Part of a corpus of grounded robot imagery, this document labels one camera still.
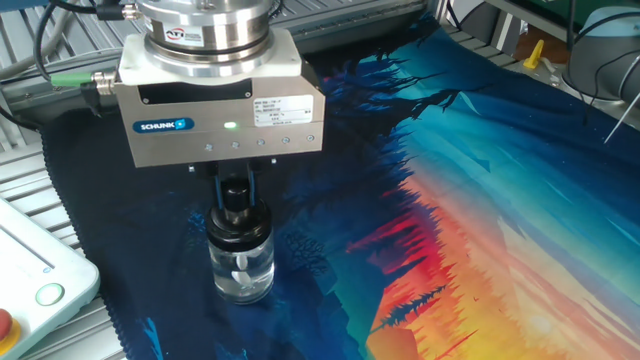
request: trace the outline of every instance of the blue fabric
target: blue fabric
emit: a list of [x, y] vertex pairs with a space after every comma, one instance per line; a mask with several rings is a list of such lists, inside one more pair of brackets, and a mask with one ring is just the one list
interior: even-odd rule
[[583, 125], [577, 99], [430, 17], [309, 60], [324, 150], [259, 179], [276, 275], [251, 306], [215, 293], [208, 184], [184, 165], [136, 169], [117, 115], [43, 130], [130, 360], [640, 358], [637, 132], [603, 145], [613, 119], [593, 110]]

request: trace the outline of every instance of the black jar lid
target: black jar lid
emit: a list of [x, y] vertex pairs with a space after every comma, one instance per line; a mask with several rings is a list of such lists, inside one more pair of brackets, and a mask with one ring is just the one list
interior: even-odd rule
[[[244, 252], [262, 245], [271, 234], [271, 211], [263, 201], [250, 206], [247, 183], [228, 182], [222, 191], [225, 208], [213, 208], [206, 217], [207, 237], [213, 246], [228, 252]], [[232, 223], [228, 212], [243, 213]]]

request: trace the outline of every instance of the red emergency stop button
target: red emergency stop button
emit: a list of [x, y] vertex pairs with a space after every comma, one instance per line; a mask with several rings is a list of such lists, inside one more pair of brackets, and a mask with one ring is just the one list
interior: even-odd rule
[[11, 317], [11, 314], [9, 314], [7, 310], [0, 309], [0, 341], [9, 336], [12, 323], [13, 318]]
[[20, 339], [20, 324], [8, 311], [0, 309], [0, 356], [7, 353]]

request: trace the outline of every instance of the glass jar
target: glass jar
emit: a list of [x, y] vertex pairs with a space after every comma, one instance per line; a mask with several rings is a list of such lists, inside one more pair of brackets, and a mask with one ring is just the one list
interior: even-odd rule
[[209, 242], [216, 289], [225, 300], [251, 304], [265, 297], [273, 286], [273, 234], [257, 247], [241, 252], [225, 251]]

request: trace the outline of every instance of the black cable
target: black cable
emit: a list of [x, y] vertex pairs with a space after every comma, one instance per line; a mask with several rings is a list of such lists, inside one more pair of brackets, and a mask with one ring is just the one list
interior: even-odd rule
[[40, 18], [40, 24], [38, 25], [38, 30], [36, 31], [33, 41], [33, 59], [40, 75], [42, 75], [42, 77], [48, 82], [51, 82], [51, 76], [47, 72], [47, 69], [44, 68], [44, 60], [42, 59], [42, 38], [44, 37], [44, 31], [49, 19], [51, 18], [51, 14], [53, 14], [53, 10], [55, 9], [56, 5], [53, 2], [47, 5], [47, 8], [44, 10], [42, 17]]
[[598, 97], [598, 92], [600, 92], [600, 87], [598, 86], [598, 75], [600, 74], [600, 71], [602, 69], [604, 69], [606, 66], [609, 66], [609, 65], [613, 64], [614, 62], [619, 61], [620, 59], [622, 59], [622, 58], [624, 58], [626, 56], [629, 56], [629, 55], [631, 55], [633, 53], [637, 53], [637, 52], [640, 52], [640, 49], [636, 49], [636, 50], [633, 50], [633, 51], [628, 51], [628, 52], [618, 56], [617, 58], [615, 58], [613, 60], [610, 60], [610, 61], [607, 61], [606, 63], [600, 65], [600, 67], [596, 70], [596, 73], [595, 73], [595, 75], [593, 77], [594, 81], [595, 81], [595, 85], [596, 85], [596, 92], [593, 94], [593, 98], [591, 99], [591, 102], [589, 103], [590, 107], [593, 106], [593, 103], [596, 101], [596, 97]]
[[609, 16], [607, 18], [604, 18], [602, 20], [596, 21], [595, 23], [591, 24], [588, 28], [582, 29], [580, 34], [578, 34], [578, 36], [576, 36], [575, 40], [573, 41], [573, 44], [574, 45], [577, 44], [578, 41], [580, 41], [588, 33], [590, 33], [591, 31], [593, 31], [597, 27], [602, 26], [602, 25], [604, 25], [604, 24], [606, 24], [608, 22], [611, 22], [611, 21], [614, 21], [614, 20], [619, 20], [619, 19], [624, 19], [624, 18], [629, 18], [629, 17], [639, 17], [639, 16], [640, 16], [640, 11], [634, 11], [634, 12], [630, 12], [630, 13], [611, 15], [611, 16]]
[[38, 126], [36, 126], [34, 124], [30, 124], [30, 123], [26, 123], [26, 122], [23, 122], [23, 121], [16, 120], [16, 118], [11, 116], [11, 114], [9, 114], [9, 112], [7, 110], [5, 110], [2, 106], [0, 106], [0, 115], [2, 115], [5, 119], [9, 120], [10, 122], [12, 122], [13, 124], [15, 124], [17, 126], [22, 126], [25, 129], [38, 131]]
[[573, 40], [573, 27], [576, 21], [576, 0], [569, 1], [569, 24], [567, 26], [567, 50], [572, 51]]
[[622, 94], [624, 93], [624, 88], [627, 86], [627, 81], [629, 81], [629, 78], [631, 78], [633, 73], [638, 68], [638, 64], [640, 64], [640, 61], [636, 61], [633, 65], [631, 65], [631, 68], [629, 68], [629, 70], [627, 70], [627, 74], [625, 75], [624, 79], [622, 79], [622, 83], [620, 84], [620, 90], [618, 91], [619, 92], [619, 94], [618, 94], [619, 98], [622, 99]]
[[278, 6], [269, 14], [269, 20], [273, 20], [277, 18], [284, 9], [284, 0], [275, 0], [278, 1]]
[[49, 0], [49, 4], [53, 4], [59, 8], [65, 9], [78, 14], [95, 14], [96, 8], [93, 6], [78, 6], [69, 4], [64, 0]]
[[460, 21], [458, 21], [456, 12], [453, 11], [453, 6], [451, 6], [451, 0], [447, 0], [447, 11], [449, 12], [449, 15], [451, 15], [451, 18], [453, 19], [453, 23], [456, 24], [456, 28], [462, 31], [462, 25], [460, 25]]

